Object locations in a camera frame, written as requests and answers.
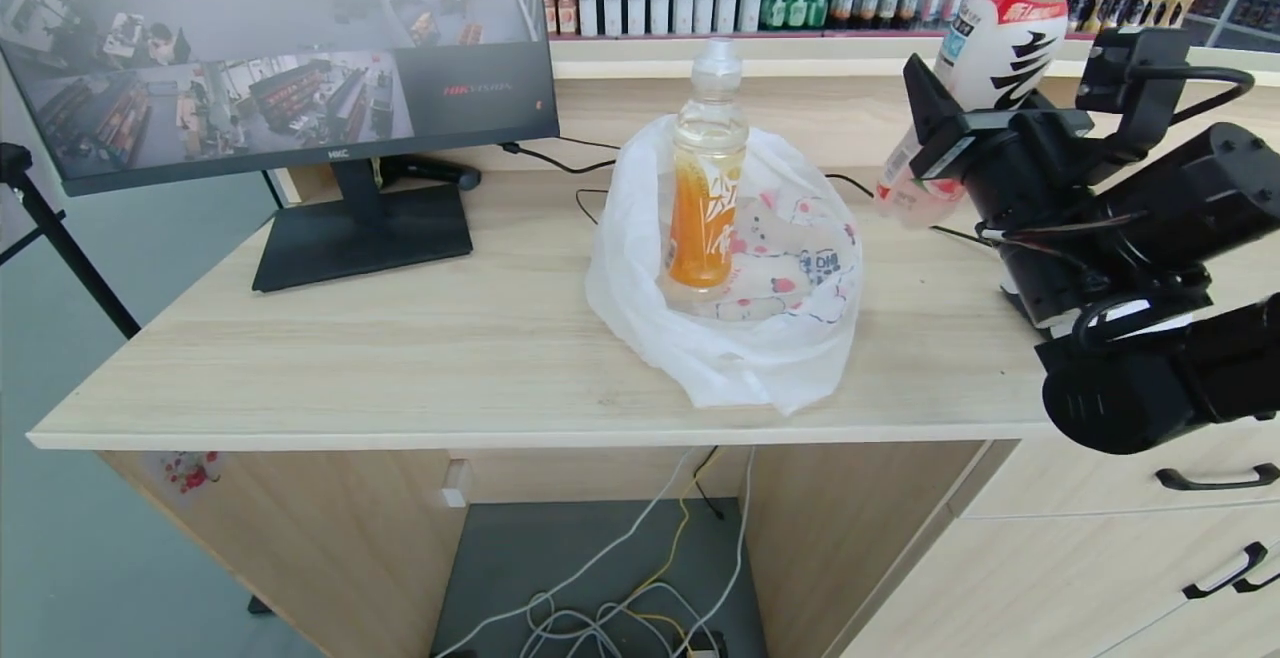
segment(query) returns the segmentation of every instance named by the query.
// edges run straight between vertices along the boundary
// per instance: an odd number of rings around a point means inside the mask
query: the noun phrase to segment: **black handle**
[[[1265,488],[1280,480],[1280,469],[1275,463],[1262,463],[1253,466],[1253,472],[1258,474],[1257,480],[1242,480],[1239,483],[1197,483],[1187,480],[1187,476],[1174,469],[1160,469],[1156,471],[1156,480],[1169,490],[1235,490],[1238,488]]]
[[[1276,574],[1262,582],[1249,582],[1249,579],[1240,579],[1233,582],[1231,588],[1235,589],[1235,593],[1256,593],[1258,590],[1262,590],[1267,585],[1276,582],[1277,580],[1280,580],[1280,574]]]
[[[1187,588],[1183,589],[1183,595],[1185,595],[1188,600],[1198,600],[1201,598],[1208,598],[1210,595],[1213,595],[1215,593],[1222,590],[1224,588],[1226,588],[1226,586],[1229,586],[1231,584],[1235,584],[1235,581],[1239,581],[1240,579],[1243,579],[1245,574],[1248,574],[1253,568],[1257,568],[1258,563],[1261,563],[1262,561],[1266,561],[1266,558],[1267,558],[1267,547],[1262,545],[1258,542],[1253,542],[1253,543],[1251,543],[1251,544],[1248,544],[1248,545],[1244,547],[1244,554],[1249,558],[1249,561],[1247,563],[1244,563],[1243,568],[1240,568],[1239,571],[1235,571],[1230,577],[1220,581],[1217,585],[1212,586],[1208,590],[1204,590],[1201,586],[1198,586],[1196,584],[1192,584],[1192,585],[1189,585],[1189,586],[1187,586]]]

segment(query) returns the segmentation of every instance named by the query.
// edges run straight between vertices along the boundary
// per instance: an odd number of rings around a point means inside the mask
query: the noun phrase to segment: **white plastic bag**
[[[786,140],[751,129],[737,189],[733,278],[699,315],[659,288],[668,239],[675,116],[618,155],[595,230],[586,300],[695,407],[773,405],[795,412],[836,390],[854,343],[863,248],[854,216]]]

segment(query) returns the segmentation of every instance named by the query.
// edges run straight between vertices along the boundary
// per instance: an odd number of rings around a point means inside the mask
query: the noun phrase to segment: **monitor screen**
[[[558,133],[543,0],[0,0],[72,196]]]

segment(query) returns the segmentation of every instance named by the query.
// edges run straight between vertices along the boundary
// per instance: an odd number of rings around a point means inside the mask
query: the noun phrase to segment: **yellow cable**
[[[626,608],[623,608],[623,611],[626,611],[634,618],[648,620],[648,621],[664,621],[667,623],[671,623],[671,627],[676,629],[676,634],[680,636],[680,643],[685,643],[685,629],[680,627],[680,623],[677,623],[675,618],[668,618],[667,616],[659,616],[658,613],[632,613]]]
[[[631,595],[635,595],[641,590],[653,585],[654,581],[662,577],[662,574],[667,572],[667,568],[671,568],[671,563],[675,562],[676,559],[676,548],[680,545],[680,534],[685,533],[685,526],[689,524],[689,508],[685,507],[685,498],[687,498],[689,492],[694,489],[695,485],[698,485],[698,477],[703,474],[703,471],[712,467],[712,465],[714,465],[716,461],[718,461],[718,458],[723,456],[723,453],[724,453],[723,449],[716,451],[716,454],[707,461],[707,465],[694,471],[694,480],[689,481],[689,485],[685,486],[685,492],[680,494],[680,511],[685,515],[685,517],[680,521],[680,527],[676,529],[676,536],[671,540],[671,553],[668,553],[667,556],[667,562],[658,568],[657,574],[649,576],[649,580],[640,584],[640,588],[631,590]]]

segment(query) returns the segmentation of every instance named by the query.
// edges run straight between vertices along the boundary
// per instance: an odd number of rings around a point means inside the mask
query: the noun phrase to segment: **robotic arm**
[[[1252,88],[1243,70],[1189,67],[1189,49],[1180,29],[1106,29],[1074,110],[1032,92],[1015,110],[966,114],[919,56],[904,69],[923,147],[911,172],[969,189],[978,234],[1000,251],[1019,310],[1051,338],[1036,348],[1048,416],[1103,453],[1280,408],[1280,293],[1165,329],[1212,303],[1204,261],[1280,228],[1280,156],[1220,122],[1111,189],[1092,189],[1146,160],[1170,125]],[[1176,111],[1188,79],[1234,87]],[[1088,111],[1121,115],[1119,131],[1087,138]]]

